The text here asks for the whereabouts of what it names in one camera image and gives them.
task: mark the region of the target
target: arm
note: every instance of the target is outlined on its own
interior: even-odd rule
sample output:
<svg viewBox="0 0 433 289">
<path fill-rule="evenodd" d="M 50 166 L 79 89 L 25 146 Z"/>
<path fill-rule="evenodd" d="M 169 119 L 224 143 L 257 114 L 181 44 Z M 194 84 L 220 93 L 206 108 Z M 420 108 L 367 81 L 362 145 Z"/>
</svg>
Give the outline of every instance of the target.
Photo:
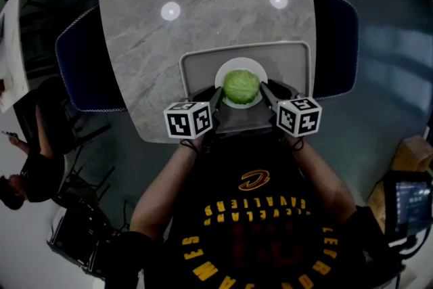
<svg viewBox="0 0 433 289">
<path fill-rule="evenodd" d="M 289 136 L 286 139 L 290 146 L 298 140 Z M 293 151 L 293 155 L 302 172 L 313 184 L 325 210 L 331 214 L 338 225 L 344 224 L 357 210 L 353 196 L 346 184 L 306 142 L 306 139 L 304 139 L 303 149 Z"/>
<path fill-rule="evenodd" d="M 141 232 L 153 240 L 162 237 L 170 221 L 175 200 L 194 165 L 196 156 L 191 148 L 179 145 L 135 207 L 131 231 Z"/>
<path fill-rule="evenodd" d="M 36 123 L 38 126 L 38 138 L 39 138 L 39 147 L 41 148 L 41 154 L 48 158 L 53 158 L 53 150 L 48 142 L 47 134 L 43 128 L 41 111 L 39 110 L 39 106 L 36 106 Z"/>
<path fill-rule="evenodd" d="M 19 140 L 19 142 L 16 146 L 27 155 L 30 152 L 30 146 L 28 145 L 27 142 Z"/>
</svg>

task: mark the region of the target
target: hand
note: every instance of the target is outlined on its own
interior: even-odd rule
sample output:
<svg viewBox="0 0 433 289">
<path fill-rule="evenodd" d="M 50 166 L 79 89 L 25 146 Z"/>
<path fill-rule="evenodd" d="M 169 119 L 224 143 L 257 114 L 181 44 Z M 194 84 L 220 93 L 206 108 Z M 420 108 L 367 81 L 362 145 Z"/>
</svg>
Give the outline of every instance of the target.
<svg viewBox="0 0 433 289">
<path fill-rule="evenodd" d="M 20 143 L 20 139 L 18 139 L 17 134 L 11 133 L 11 135 L 9 136 L 9 142 L 11 143 L 11 145 L 18 146 L 18 144 Z"/>
</svg>

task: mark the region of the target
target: white cube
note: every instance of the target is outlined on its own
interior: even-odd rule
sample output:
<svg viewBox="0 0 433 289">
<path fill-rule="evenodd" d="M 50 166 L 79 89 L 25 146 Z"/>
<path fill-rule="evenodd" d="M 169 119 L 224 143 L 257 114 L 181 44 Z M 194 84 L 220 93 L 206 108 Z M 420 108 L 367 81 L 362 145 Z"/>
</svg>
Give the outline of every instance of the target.
<svg viewBox="0 0 433 289">
<path fill-rule="evenodd" d="M 277 126 L 294 137 L 319 131 L 322 107 L 311 97 L 278 102 Z"/>
<path fill-rule="evenodd" d="M 175 102 L 164 110 L 164 118 L 172 139 L 197 139 L 212 128 L 208 102 Z"/>
</svg>

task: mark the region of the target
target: cavaliers logo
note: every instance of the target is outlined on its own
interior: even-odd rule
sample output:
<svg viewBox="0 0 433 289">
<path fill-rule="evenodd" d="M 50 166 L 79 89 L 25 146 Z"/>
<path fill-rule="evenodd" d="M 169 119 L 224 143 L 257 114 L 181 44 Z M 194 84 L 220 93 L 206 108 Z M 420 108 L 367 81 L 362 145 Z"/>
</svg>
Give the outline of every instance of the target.
<svg viewBox="0 0 433 289">
<path fill-rule="evenodd" d="M 242 176 L 242 179 L 247 179 L 249 177 L 253 177 L 253 179 L 251 180 L 247 180 L 247 182 L 243 182 L 240 186 L 239 189 L 247 192 L 248 190 L 254 190 L 257 188 L 260 188 L 262 185 L 266 184 L 269 182 L 269 180 L 271 179 L 269 177 L 269 172 L 266 170 L 254 170 L 254 171 L 250 171 L 249 173 L 246 173 L 245 175 Z"/>
</svg>

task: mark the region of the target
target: gray tray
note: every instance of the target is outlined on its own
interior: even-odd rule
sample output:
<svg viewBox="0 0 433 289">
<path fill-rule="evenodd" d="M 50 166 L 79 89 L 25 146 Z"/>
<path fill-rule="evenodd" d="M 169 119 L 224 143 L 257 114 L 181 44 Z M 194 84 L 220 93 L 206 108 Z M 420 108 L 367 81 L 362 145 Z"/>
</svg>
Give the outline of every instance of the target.
<svg viewBox="0 0 433 289">
<path fill-rule="evenodd" d="M 185 96 L 213 86 L 219 68 L 237 57 L 256 60 L 269 79 L 312 95 L 310 47 L 303 41 L 279 41 L 186 53 L 180 61 Z M 247 110 L 235 110 L 221 103 L 216 116 L 221 123 L 217 133 L 264 129 L 270 127 L 271 116 L 264 100 Z"/>
</svg>

